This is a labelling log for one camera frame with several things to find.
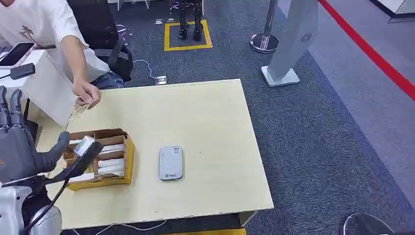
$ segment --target dark gray carpet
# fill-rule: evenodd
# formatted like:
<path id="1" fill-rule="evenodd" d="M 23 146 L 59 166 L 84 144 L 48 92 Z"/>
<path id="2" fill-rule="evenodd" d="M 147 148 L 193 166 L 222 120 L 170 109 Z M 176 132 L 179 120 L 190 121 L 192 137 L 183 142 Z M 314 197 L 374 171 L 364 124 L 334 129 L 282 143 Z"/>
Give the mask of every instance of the dark gray carpet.
<path id="1" fill-rule="evenodd" d="M 126 4 L 117 22 L 135 33 L 129 40 L 135 59 L 148 60 L 153 75 L 166 73 L 170 83 L 242 80 L 275 204 L 248 224 L 249 234 L 335 235 L 355 212 L 380 217 L 396 231 L 415 230 L 414 209 L 309 53 L 294 68 L 299 84 L 267 87 L 259 69 L 272 55 L 254 52 L 248 40 L 262 30 L 268 4 L 208 0 L 205 19 L 212 49 L 164 52 L 164 26 L 154 25 L 155 19 L 168 17 L 162 1 L 152 2 L 150 12 L 141 3 Z M 278 11 L 275 25 L 283 21 Z M 136 65 L 133 77 L 128 86 L 150 85 L 145 64 Z M 236 216 L 223 215 L 168 221 L 146 234 L 236 227 Z M 141 233 L 118 227 L 104 234 Z"/>

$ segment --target jeans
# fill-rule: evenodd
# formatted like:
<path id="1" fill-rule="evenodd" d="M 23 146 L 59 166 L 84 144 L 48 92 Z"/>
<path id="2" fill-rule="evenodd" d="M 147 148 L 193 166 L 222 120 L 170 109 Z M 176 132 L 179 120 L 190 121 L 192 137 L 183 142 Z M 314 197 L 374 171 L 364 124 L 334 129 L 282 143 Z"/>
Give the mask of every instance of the jeans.
<path id="1" fill-rule="evenodd" d="M 101 75 L 99 78 L 91 82 L 92 85 L 96 86 L 100 90 L 124 88 L 124 81 L 122 78 L 113 72 L 108 72 Z"/>

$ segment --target robot finger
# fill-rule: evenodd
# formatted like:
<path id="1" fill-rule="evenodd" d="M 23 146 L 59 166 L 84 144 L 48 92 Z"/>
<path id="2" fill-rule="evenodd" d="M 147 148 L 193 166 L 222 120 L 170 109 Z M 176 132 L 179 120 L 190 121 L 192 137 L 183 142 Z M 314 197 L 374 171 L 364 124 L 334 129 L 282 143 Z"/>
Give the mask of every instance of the robot finger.
<path id="1" fill-rule="evenodd" d="M 0 86 L 0 129 L 7 130 L 11 124 L 10 111 L 7 105 L 6 93 L 7 89 L 4 86 Z"/>
<path id="2" fill-rule="evenodd" d="M 25 126 L 22 115 L 22 105 L 20 99 L 22 97 L 22 91 L 17 89 L 13 92 L 10 98 L 10 117 L 13 126 Z"/>

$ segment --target white t-shirt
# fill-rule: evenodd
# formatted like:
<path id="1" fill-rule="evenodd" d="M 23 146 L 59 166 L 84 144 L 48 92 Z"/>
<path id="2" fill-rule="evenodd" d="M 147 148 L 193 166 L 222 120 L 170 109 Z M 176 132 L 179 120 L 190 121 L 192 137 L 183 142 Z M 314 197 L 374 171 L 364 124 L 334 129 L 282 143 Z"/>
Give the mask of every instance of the white t-shirt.
<path id="1" fill-rule="evenodd" d="M 9 7 L 0 3 L 0 35 L 12 46 L 21 42 L 36 42 L 41 46 L 56 45 L 48 53 L 55 66 L 70 80 L 72 72 L 67 64 L 61 41 L 73 35 L 84 45 L 90 82 L 110 72 L 108 64 L 98 59 L 82 37 L 72 9 L 66 0 L 16 0 Z"/>

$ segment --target cardboard box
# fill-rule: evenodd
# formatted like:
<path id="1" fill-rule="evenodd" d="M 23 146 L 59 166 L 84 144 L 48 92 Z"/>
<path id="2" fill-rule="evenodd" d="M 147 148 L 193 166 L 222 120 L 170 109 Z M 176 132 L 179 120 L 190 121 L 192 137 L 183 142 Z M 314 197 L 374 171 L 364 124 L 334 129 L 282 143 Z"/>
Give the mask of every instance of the cardboard box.
<path id="1" fill-rule="evenodd" d="M 75 191 L 84 188 L 131 184 L 135 147 L 131 139 L 128 137 L 128 134 L 121 129 L 107 129 L 70 133 L 69 139 L 71 141 L 80 140 L 85 136 L 93 137 L 97 141 L 100 141 L 103 146 L 124 144 L 124 151 L 99 154 L 94 159 L 91 167 L 85 171 L 85 173 L 93 173 L 93 178 L 84 181 L 69 182 L 67 188 Z M 64 152 L 64 160 L 67 165 L 72 164 L 77 157 L 73 151 L 76 146 L 77 143 L 70 144 Z M 98 174 L 98 161 L 119 158 L 124 159 L 124 176 L 118 176 L 111 173 L 101 175 Z"/>

